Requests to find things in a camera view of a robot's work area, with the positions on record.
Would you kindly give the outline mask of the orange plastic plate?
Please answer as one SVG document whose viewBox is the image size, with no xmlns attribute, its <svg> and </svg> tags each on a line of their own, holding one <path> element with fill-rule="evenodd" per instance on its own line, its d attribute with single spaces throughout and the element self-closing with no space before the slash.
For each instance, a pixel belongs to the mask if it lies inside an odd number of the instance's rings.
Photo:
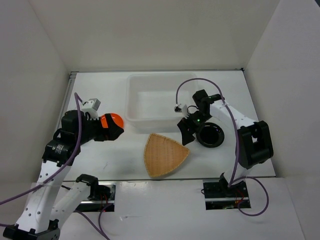
<svg viewBox="0 0 320 240">
<path fill-rule="evenodd" d="M 106 113 L 99 117 L 102 128 L 110 129 L 112 124 L 124 129 L 124 120 L 117 113 Z"/>
</svg>

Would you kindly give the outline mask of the black bowl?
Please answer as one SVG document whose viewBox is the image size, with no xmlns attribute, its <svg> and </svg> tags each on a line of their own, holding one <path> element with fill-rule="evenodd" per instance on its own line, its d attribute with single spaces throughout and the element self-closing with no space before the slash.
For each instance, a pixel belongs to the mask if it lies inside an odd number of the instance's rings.
<svg viewBox="0 0 320 240">
<path fill-rule="evenodd" d="M 196 139 L 206 148 L 217 148 L 224 142 L 225 134 L 217 124 L 206 122 L 196 132 Z"/>
</svg>

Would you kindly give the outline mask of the woven bamboo tray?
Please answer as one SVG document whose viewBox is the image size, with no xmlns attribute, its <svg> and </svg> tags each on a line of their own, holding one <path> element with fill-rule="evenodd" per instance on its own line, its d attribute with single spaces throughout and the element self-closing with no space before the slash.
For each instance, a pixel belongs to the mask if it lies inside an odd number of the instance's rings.
<svg viewBox="0 0 320 240">
<path fill-rule="evenodd" d="M 151 178 L 175 171 L 189 156 L 190 150 L 166 136 L 151 133 L 146 141 L 143 160 Z"/>
</svg>

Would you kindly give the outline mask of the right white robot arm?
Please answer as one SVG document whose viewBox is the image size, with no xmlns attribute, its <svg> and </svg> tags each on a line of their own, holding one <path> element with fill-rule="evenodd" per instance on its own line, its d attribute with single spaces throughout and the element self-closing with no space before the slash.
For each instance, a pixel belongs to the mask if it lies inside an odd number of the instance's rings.
<svg viewBox="0 0 320 240">
<path fill-rule="evenodd" d="M 263 120 L 255 121 L 244 116 L 230 106 L 219 93 L 208 95 L 202 89 L 197 91 L 192 99 L 196 111 L 187 112 L 177 124 L 182 145 L 198 141 L 206 148 L 219 147 L 225 140 L 225 133 L 219 125 L 209 121 L 211 118 L 230 124 L 235 132 L 237 163 L 232 170 L 220 175 L 218 188 L 223 196 L 229 197 L 244 181 L 251 168 L 274 155 L 269 126 Z"/>
</svg>

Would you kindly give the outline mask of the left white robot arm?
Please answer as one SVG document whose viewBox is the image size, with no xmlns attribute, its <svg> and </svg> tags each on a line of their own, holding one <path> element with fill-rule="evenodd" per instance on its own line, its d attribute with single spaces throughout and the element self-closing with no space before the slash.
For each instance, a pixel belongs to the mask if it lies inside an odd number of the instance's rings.
<svg viewBox="0 0 320 240">
<path fill-rule="evenodd" d="M 83 111 L 67 111 L 61 127 L 46 145 L 41 172 L 24 211 L 15 224 L 7 225 L 3 237 L 10 240 L 57 240 L 61 228 L 84 199 L 107 202 L 111 189 L 95 176 L 81 174 L 66 195 L 56 201 L 81 145 L 91 140 L 114 141 L 124 132 L 124 121 L 116 113 L 98 118 Z"/>
</svg>

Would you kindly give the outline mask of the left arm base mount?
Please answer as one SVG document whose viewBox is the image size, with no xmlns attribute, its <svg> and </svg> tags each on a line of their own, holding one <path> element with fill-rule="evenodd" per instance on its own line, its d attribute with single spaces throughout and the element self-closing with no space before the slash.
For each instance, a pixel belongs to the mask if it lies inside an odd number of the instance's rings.
<svg viewBox="0 0 320 240">
<path fill-rule="evenodd" d="M 116 184 L 100 184 L 99 187 L 99 192 L 94 197 L 83 200 L 76 208 L 77 211 L 83 213 L 115 211 Z"/>
</svg>

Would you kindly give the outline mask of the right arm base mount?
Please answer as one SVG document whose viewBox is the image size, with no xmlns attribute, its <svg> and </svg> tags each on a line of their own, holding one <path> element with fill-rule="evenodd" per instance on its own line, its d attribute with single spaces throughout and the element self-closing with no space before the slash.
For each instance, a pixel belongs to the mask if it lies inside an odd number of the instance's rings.
<svg viewBox="0 0 320 240">
<path fill-rule="evenodd" d="M 244 181 L 231 188 L 223 188 L 218 179 L 205 179 L 200 190 L 204 196 L 205 209 L 232 210 L 240 206 L 241 209 L 250 209 L 251 203 L 247 185 Z"/>
</svg>

